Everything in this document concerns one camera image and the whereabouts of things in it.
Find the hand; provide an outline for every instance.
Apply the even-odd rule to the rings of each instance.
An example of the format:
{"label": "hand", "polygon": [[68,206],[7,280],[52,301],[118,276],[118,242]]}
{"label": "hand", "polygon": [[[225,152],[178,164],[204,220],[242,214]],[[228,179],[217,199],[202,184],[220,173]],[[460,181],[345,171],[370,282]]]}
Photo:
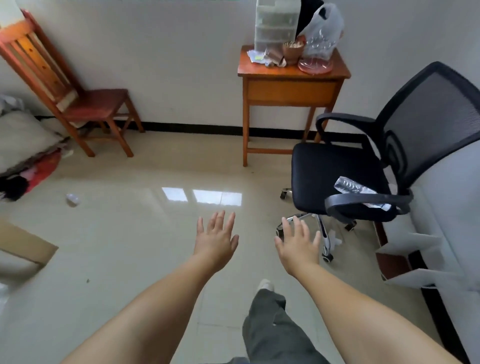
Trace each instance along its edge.
{"label": "hand", "polygon": [[304,221],[298,217],[293,217],[295,232],[286,218],[282,218],[283,235],[285,242],[282,242],[278,236],[275,237],[275,246],[283,267],[288,274],[294,276],[298,269],[309,264],[319,264],[319,246],[321,235],[317,231],[313,243],[310,242],[310,230]]}
{"label": "hand", "polygon": [[193,255],[204,257],[212,264],[214,273],[221,270],[233,256],[239,244],[239,236],[232,236],[235,213],[232,212],[223,228],[225,211],[216,212],[207,224],[207,231],[204,231],[202,218],[197,221],[197,237]]}

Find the chair backrest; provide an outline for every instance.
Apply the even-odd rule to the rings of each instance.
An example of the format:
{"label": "chair backrest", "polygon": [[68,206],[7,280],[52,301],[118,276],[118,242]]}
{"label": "chair backrest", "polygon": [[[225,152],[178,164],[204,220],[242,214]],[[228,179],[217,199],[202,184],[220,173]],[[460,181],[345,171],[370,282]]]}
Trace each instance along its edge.
{"label": "chair backrest", "polygon": [[0,28],[0,54],[51,109],[83,89],[32,15],[22,12],[24,20]]}
{"label": "chair backrest", "polygon": [[399,191],[439,160],[480,139],[480,91],[441,62],[425,67],[379,114],[378,146]]}

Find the tabletop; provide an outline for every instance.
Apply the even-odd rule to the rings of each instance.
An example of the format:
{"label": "tabletop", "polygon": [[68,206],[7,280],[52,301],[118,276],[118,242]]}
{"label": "tabletop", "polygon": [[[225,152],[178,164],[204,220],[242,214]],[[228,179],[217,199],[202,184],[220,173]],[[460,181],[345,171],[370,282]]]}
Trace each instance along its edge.
{"label": "tabletop", "polygon": [[287,67],[266,67],[263,64],[252,63],[247,54],[248,50],[253,49],[253,46],[243,46],[240,52],[240,62],[238,68],[238,76],[240,77],[255,77],[255,78],[287,78],[287,79],[348,79],[351,77],[350,71],[343,62],[342,57],[337,49],[333,51],[332,62],[333,70],[329,73],[311,75],[300,71],[294,66]]}

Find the red cloth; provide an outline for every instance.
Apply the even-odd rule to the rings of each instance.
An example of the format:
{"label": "red cloth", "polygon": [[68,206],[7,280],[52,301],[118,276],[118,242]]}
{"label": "red cloth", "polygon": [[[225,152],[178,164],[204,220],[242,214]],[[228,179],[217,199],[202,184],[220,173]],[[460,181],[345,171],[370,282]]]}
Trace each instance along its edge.
{"label": "red cloth", "polygon": [[52,174],[52,172],[57,168],[61,159],[60,149],[56,150],[53,153],[47,154],[42,157],[35,163],[36,173],[33,179],[29,182],[27,192],[33,190],[40,182]]}

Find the black chair seat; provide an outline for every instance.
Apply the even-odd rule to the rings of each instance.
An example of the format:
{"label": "black chair seat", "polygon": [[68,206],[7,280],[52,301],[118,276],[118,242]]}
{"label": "black chair seat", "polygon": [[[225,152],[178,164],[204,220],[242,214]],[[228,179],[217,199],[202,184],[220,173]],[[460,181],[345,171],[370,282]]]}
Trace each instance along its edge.
{"label": "black chair seat", "polygon": [[[300,143],[293,148],[292,194],[298,210],[327,215],[325,199],[340,193],[334,188],[340,176],[377,193],[391,193],[382,164],[370,150],[319,143]],[[384,211],[363,204],[343,206],[338,210],[348,218],[378,222],[391,221],[397,215],[395,207]]]}

